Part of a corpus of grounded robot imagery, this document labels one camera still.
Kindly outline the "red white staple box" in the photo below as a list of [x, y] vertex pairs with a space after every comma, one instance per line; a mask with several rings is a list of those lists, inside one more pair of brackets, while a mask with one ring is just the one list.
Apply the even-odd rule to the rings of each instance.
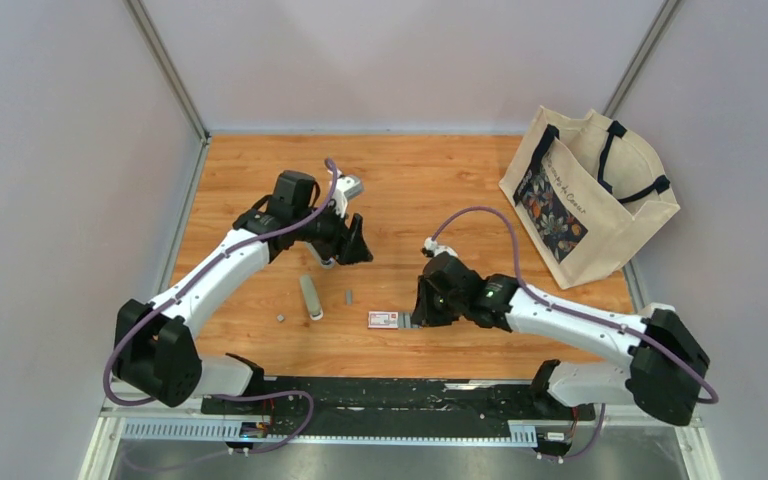
[[370, 311], [367, 325], [369, 329], [413, 329], [409, 312]]

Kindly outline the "grey-green stapler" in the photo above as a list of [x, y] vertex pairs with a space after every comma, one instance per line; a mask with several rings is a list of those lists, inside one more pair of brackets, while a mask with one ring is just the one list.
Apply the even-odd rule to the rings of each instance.
[[305, 308], [310, 319], [312, 321], [318, 321], [322, 319], [324, 316], [324, 311], [312, 277], [309, 274], [302, 275], [299, 278], [299, 284], [302, 291]]

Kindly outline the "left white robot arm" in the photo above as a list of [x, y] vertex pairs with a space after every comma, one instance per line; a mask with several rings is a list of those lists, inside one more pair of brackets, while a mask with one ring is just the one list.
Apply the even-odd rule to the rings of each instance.
[[146, 402], [177, 407], [191, 397], [226, 399], [239, 413], [264, 405], [263, 370], [236, 354], [203, 356], [196, 340], [225, 301], [278, 255], [301, 242], [324, 265], [370, 262], [363, 218], [348, 212], [363, 191], [359, 177], [326, 163], [332, 178], [322, 191], [309, 174], [285, 170], [273, 191], [232, 224], [219, 245], [175, 285], [151, 300], [130, 299], [117, 313], [115, 346], [104, 370], [103, 388], [120, 406], [119, 380], [145, 394]]

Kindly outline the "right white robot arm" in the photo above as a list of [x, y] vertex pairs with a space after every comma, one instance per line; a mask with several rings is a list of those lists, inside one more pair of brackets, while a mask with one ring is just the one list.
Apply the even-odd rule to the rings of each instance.
[[598, 356], [596, 363], [547, 360], [533, 377], [532, 409], [546, 419], [583, 404], [635, 405], [674, 426], [690, 424], [715, 395], [710, 358], [673, 307], [650, 304], [622, 314], [556, 297], [505, 274], [487, 277], [440, 253], [417, 279], [411, 315], [420, 327], [459, 319], [480, 328], [547, 337]]

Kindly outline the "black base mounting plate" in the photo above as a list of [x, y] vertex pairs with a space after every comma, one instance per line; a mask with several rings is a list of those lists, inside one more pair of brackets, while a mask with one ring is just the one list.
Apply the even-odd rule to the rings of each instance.
[[553, 455], [573, 427], [597, 419], [593, 405], [566, 407], [528, 382], [410, 378], [275, 377], [256, 384], [261, 400], [208, 398], [206, 415], [263, 421], [269, 439], [358, 443], [501, 443]]

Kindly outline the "cream floral tote bag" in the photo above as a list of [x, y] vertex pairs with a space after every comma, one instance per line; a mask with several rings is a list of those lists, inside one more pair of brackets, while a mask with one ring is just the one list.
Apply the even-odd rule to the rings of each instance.
[[562, 289], [622, 269], [680, 209], [653, 147], [594, 110], [539, 107], [499, 187]]

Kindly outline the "aluminium frame rail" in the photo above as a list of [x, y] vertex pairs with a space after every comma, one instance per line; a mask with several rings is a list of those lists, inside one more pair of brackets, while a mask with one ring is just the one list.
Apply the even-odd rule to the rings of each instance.
[[525, 381], [269, 377], [257, 402], [106, 404], [83, 479], [717, 479], [699, 419], [571, 409]]

